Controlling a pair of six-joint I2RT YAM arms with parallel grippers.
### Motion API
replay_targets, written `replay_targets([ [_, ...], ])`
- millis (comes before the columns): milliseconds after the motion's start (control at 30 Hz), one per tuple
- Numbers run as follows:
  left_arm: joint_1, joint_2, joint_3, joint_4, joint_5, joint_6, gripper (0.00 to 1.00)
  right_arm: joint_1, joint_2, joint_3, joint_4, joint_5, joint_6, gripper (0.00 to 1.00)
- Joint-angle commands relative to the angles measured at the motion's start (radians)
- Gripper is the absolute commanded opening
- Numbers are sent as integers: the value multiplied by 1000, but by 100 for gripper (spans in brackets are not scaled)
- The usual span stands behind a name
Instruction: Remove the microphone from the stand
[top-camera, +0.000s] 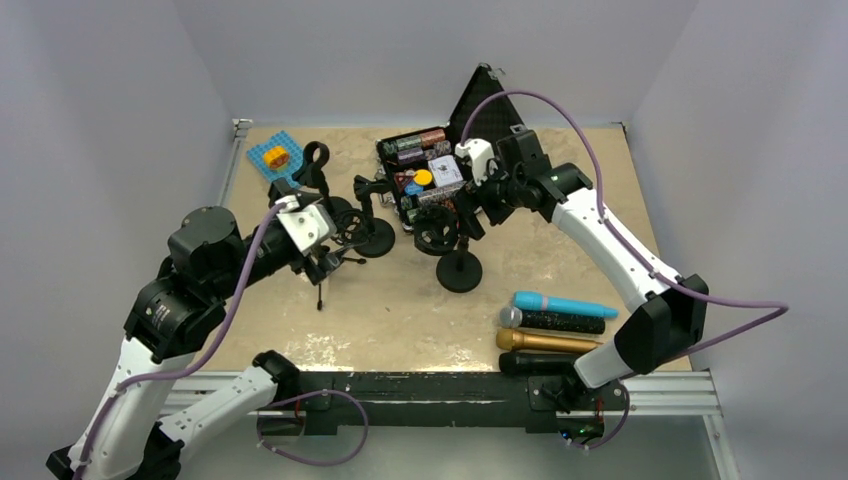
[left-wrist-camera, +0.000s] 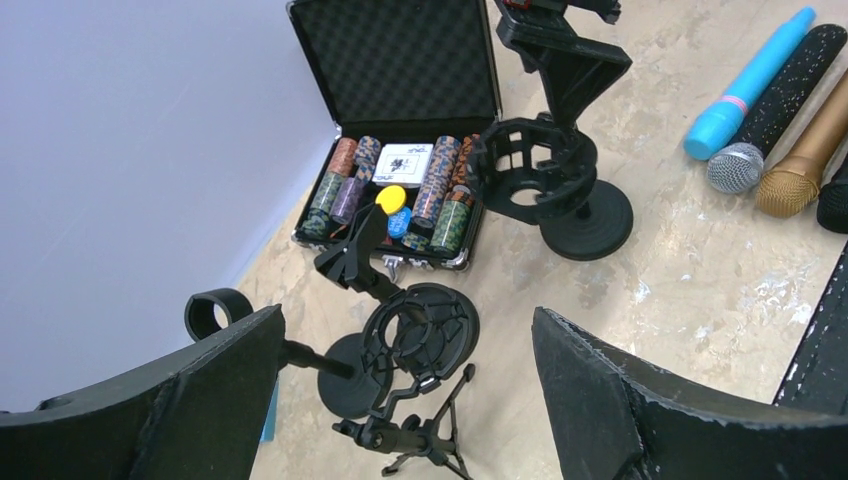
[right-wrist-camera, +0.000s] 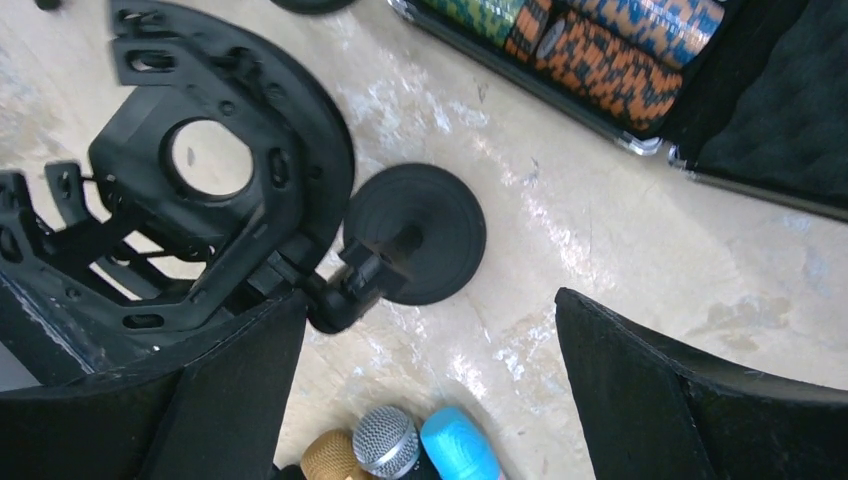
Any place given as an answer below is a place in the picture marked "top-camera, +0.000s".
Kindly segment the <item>black round-base mic stand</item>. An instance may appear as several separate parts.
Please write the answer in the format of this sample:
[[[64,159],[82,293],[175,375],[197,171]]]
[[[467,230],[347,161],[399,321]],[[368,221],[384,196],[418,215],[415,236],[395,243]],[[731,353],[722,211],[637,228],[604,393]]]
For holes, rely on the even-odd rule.
[[[342,211],[350,210],[352,205],[348,200],[330,194],[323,171],[329,159],[330,150],[326,144],[319,141],[307,143],[302,152],[301,167],[292,174],[292,178],[300,185],[316,189],[329,214],[335,217]]]

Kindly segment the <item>shock-mount round-base stand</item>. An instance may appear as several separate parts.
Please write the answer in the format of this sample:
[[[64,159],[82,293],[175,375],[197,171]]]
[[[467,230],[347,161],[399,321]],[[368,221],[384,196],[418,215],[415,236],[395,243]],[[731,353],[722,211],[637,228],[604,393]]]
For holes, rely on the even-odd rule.
[[[413,241],[417,250],[438,257],[436,279],[452,293],[468,293],[481,282],[480,260],[468,249],[468,237],[461,233],[454,212],[440,204],[420,207],[413,220]]]

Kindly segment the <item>black tripod mic stand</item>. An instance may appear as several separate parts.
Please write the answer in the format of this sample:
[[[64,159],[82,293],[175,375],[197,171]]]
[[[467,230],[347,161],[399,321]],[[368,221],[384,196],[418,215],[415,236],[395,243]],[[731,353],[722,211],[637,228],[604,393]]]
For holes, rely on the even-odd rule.
[[[350,250],[361,246],[366,241],[367,235],[366,227],[363,224],[363,212],[351,208],[350,210],[340,212],[335,217],[331,217],[335,222],[337,232],[328,240],[336,245],[335,249],[329,247],[338,256],[338,268],[345,262],[365,264],[366,260],[364,258],[353,258],[348,255]],[[322,283],[315,286],[318,288],[316,309],[321,311],[324,308]]]

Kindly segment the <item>blue microphone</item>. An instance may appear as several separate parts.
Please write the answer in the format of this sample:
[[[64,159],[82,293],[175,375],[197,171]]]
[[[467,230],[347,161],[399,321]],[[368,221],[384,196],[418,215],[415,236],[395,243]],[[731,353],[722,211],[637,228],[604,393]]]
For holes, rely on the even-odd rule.
[[[522,310],[573,314],[604,319],[617,318],[619,312],[605,305],[543,295],[531,291],[517,291],[512,304]]]

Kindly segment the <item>silver-head black microphone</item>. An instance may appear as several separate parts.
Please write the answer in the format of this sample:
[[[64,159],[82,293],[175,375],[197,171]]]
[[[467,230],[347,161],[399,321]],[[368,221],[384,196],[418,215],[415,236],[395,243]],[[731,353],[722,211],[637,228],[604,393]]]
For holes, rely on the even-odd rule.
[[[602,318],[522,310],[514,306],[502,308],[498,314],[498,319],[503,328],[539,329],[592,335],[600,335],[606,331],[606,322]]]

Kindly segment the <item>gold microphone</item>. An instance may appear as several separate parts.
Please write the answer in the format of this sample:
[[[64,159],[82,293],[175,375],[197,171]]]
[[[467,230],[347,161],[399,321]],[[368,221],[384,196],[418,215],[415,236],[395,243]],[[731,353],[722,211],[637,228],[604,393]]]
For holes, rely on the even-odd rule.
[[[524,333],[515,329],[500,329],[495,344],[505,351],[538,350],[546,352],[585,354],[601,346],[600,342],[569,337]]]

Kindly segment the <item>black microphone orange end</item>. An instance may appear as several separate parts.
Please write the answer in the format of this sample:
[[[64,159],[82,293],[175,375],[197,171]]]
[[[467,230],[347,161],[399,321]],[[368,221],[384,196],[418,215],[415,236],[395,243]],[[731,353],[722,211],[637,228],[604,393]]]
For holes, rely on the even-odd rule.
[[[498,358],[501,373],[512,376],[562,375],[578,359],[574,354],[505,352]]]

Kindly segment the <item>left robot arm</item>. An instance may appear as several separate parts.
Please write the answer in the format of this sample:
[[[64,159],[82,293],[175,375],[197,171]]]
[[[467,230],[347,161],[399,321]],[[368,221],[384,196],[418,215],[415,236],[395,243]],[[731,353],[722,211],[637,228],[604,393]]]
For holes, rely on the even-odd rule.
[[[72,445],[46,462],[58,479],[173,479],[204,441],[239,416],[297,399],[299,369],[267,351],[227,387],[178,413],[162,408],[175,383],[205,365],[228,333],[245,290],[284,267],[327,276],[324,242],[336,231],[320,194],[275,182],[269,209],[243,236],[222,206],[188,213],[168,256],[138,293],[97,411]]]

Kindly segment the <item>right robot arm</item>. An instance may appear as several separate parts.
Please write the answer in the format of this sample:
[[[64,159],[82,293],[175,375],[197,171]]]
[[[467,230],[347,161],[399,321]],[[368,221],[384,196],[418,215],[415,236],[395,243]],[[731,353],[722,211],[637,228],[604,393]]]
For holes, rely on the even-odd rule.
[[[706,303],[682,293],[705,294],[704,280],[682,277],[655,258],[600,199],[575,164],[552,166],[536,133],[526,130],[496,143],[469,139],[454,148],[472,179],[454,197],[460,224],[478,239],[475,217],[482,210],[491,225],[516,209],[540,214],[569,236],[605,274],[626,305],[628,319],[612,340],[580,356],[561,381],[564,399],[584,407],[601,386],[628,374],[647,374],[698,343]]]

